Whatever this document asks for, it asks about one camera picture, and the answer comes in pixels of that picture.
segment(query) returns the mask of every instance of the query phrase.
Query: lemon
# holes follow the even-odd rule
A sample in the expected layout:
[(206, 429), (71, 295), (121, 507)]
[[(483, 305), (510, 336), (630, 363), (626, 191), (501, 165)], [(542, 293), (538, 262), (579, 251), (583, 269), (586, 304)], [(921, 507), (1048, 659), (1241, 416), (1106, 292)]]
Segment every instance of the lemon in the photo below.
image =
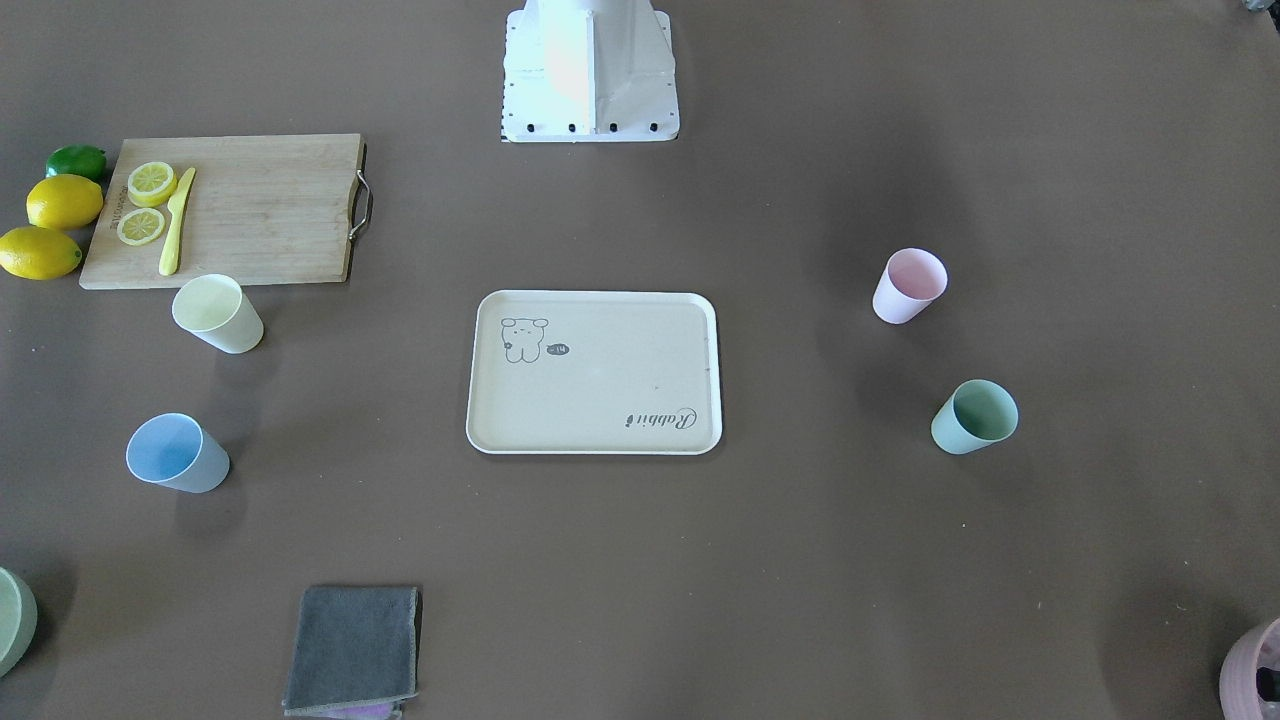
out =
[(55, 231), (81, 228), (102, 211), (102, 188), (79, 176), (54, 176), (27, 195), (27, 222)]
[(120, 218), (120, 224), (115, 225), (115, 237), (125, 245), (146, 245), (160, 237), (164, 229), (164, 215), (160, 210), (142, 208)]
[(14, 228), (0, 237), (0, 268), (19, 278), (60, 278), (74, 270), (79, 261), (81, 251), (76, 241), (55, 229)]
[(143, 163), (129, 173), (129, 202), (138, 208), (155, 208), (169, 200), (178, 179), (169, 163)]

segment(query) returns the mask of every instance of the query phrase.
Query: cutting board handle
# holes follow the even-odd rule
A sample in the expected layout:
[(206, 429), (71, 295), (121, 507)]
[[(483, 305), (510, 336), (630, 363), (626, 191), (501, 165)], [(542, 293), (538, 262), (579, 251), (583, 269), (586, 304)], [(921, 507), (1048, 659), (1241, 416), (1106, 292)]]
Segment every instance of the cutting board handle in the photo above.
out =
[(360, 182), (360, 187), (365, 188), (365, 217), (356, 223), (356, 202), (351, 204), (351, 232), (347, 233), (348, 242), (356, 242), (356, 237), (365, 229), (369, 224), (370, 218), (374, 217), (374, 191), (369, 188), (369, 182), (365, 179), (365, 170), (362, 168), (356, 168), (356, 181)]

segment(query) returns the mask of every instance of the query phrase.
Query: green cup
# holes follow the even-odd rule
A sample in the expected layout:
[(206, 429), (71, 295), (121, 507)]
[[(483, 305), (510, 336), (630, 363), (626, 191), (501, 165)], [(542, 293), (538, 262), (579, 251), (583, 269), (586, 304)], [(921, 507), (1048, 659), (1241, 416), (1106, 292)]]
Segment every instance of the green cup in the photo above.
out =
[(18, 664), (36, 634), (36, 598), (22, 578), (0, 568), (0, 675)]
[(997, 443), (1018, 428), (1018, 404), (991, 380), (966, 380), (933, 416), (933, 442), (951, 455)]

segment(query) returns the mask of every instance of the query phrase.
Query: wooden cutting board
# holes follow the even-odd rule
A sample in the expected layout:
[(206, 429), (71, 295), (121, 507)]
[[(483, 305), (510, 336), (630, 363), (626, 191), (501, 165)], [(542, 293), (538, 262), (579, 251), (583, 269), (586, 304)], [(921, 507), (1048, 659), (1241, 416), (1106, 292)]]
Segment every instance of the wooden cutting board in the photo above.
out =
[[(125, 140), (90, 240), (81, 287), (182, 287), (206, 273), (241, 284), (343, 282), (351, 261), (352, 205), (365, 159), (360, 135), (164, 137)], [(129, 246), (115, 234), (134, 210), (128, 178), (152, 160), (180, 176), (196, 168), (182, 224), (178, 272), (161, 275), (164, 236)], [(165, 217), (169, 209), (156, 208)]]

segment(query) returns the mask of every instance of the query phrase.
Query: tray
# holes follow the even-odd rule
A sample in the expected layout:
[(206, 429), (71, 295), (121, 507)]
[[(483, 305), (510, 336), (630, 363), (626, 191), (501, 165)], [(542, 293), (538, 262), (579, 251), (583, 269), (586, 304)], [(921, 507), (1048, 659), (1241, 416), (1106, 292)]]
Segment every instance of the tray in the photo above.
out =
[(721, 438), (716, 310), (687, 292), (500, 290), (476, 311), (481, 452), (700, 455)]

